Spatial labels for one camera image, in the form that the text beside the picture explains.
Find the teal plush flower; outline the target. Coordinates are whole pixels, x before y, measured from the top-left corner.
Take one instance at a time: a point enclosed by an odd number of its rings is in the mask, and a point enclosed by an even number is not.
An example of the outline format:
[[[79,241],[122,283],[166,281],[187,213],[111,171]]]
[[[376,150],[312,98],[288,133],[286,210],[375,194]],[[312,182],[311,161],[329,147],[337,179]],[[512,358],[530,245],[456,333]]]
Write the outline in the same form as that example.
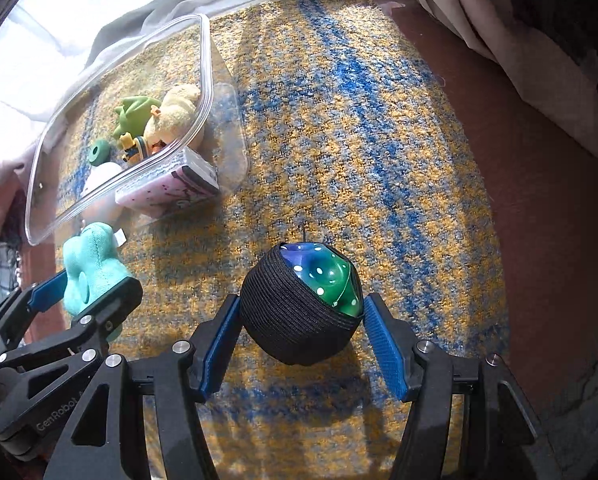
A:
[[[72,318],[131,275],[119,259],[113,228],[104,222],[90,223],[66,240],[63,263],[67,275],[63,304]]]

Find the pink Kuromi tissue pack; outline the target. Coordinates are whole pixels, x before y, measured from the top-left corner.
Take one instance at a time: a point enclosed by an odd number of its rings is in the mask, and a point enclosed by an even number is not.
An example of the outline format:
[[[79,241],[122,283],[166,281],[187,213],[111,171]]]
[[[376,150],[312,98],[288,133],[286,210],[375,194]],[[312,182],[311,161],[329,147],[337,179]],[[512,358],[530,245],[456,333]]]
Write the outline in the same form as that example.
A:
[[[214,166],[190,148],[182,148],[165,165],[117,188],[115,202],[150,218],[160,218],[209,200],[219,192]]]

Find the green foam roll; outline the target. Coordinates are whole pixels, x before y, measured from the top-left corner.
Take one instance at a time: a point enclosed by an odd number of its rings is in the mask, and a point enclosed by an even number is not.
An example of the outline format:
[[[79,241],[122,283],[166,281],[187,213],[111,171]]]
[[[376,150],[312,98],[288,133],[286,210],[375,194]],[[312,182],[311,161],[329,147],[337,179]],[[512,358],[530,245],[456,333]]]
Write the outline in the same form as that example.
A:
[[[86,159],[91,166],[98,167],[105,164],[105,162],[109,162],[111,152],[110,143],[105,139],[98,139],[91,145]]]

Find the black green ball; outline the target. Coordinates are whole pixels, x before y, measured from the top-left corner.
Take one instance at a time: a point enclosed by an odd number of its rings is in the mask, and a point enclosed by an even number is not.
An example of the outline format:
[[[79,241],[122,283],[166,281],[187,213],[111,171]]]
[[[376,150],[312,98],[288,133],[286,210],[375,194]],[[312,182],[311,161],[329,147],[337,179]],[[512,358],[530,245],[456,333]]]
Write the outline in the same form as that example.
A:
[[[241,284],[241,322],[262,350],[311,366],[346,347],[363,318],[354,264],[323,243],[279,243]]]

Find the clear plastic container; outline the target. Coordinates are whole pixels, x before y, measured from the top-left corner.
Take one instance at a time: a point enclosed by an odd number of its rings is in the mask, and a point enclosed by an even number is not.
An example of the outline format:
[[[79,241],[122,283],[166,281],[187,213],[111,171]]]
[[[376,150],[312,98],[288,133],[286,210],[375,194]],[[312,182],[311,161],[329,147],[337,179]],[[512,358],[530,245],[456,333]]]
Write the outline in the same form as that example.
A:
[[[34,152],[26,237],[203,208],[247,171],[233,77],[209,18],[184,15],[103,54],[57,106]]]

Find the yellow plush duck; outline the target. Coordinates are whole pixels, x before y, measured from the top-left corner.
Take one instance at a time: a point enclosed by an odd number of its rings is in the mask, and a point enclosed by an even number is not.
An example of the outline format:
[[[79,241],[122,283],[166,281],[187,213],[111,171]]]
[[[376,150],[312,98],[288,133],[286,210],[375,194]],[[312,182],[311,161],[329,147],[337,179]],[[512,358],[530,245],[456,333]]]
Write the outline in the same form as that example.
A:
[[[196,84],[176,84],[160,105],[150,107],[150,118],[143,139],[150,154],[185,136],[197,115],[200,88]]]

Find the green frog toy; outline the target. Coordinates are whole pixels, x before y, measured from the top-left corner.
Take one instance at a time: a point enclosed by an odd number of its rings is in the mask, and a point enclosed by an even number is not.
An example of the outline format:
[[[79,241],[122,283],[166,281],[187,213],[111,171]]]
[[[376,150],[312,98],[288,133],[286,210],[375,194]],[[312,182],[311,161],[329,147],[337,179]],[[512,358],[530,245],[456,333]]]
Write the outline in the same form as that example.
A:
[[[123,134],[129,133],[132,138],[142,136],[151,111],[159,107],[161,102],[150,96],[128,96],[123,98],[121,104],[115,108],[117,125],[113,137],[119,139]]]

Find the grey cloth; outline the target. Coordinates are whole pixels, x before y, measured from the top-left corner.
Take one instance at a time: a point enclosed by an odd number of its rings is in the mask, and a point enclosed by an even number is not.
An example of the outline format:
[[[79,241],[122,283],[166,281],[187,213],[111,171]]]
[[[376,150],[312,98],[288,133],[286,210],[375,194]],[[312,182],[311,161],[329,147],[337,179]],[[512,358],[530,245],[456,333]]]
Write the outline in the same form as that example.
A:
[[[185,0],[153,0],[105,25],[93,41],[86,67],[92,65],[95,58],[112,44],[116,44],[124,38],[139,35],[145,21],[149,21],[152,25],[159,23],[163,14],[168,14],[182,1]]]

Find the grey pink curtain right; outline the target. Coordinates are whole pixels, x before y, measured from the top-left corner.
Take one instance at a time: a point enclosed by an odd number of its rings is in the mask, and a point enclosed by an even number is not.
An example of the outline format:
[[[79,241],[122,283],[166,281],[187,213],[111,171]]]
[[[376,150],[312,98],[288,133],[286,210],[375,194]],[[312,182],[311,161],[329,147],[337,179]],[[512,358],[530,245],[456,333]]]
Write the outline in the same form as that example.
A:
[[[500,65],[524,102],[598,158],[596,86],[553,39],[515,18],[512,0],[415,1]]]

